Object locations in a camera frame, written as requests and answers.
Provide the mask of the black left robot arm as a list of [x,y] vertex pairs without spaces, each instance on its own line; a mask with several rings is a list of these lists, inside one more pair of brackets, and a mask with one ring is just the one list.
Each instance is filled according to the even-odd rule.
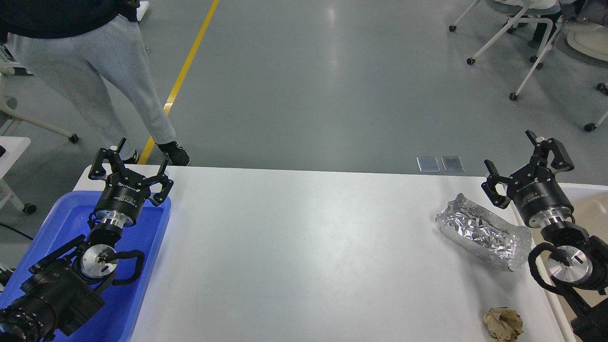
[[102,180],[104,190],[88,218],[90,232],[58,247],[29,268],[23,295],[1,310],[3,342],[51,342],[55,331],[71,335],[105,304],[109,286],[130,285],[145,266],[140,250],[116,251],[125,227],[132,227],[146,200],[160,206],[173,181],[165,170],[152,177],[128,169],[120,158],[126,139],[116,149],[100,149],[91,165],[90,180]]

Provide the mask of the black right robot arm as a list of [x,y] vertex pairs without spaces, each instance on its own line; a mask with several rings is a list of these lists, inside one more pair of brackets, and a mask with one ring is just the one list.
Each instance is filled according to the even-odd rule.
[[608,339],[607,301],[590,306],[577,292],[606,296],[607,244],[576,225],[574,207],[556,181],[556,174],[574,169],[564,145],[527,130],[534,150],[528,164],[502,177],[490,160],[482,189],[498,208],[513,203],[526,227],[539,228],[544,242],[528,255],[530,273],[541,288],[564,297],[576,315],[571,327],[584,342]]

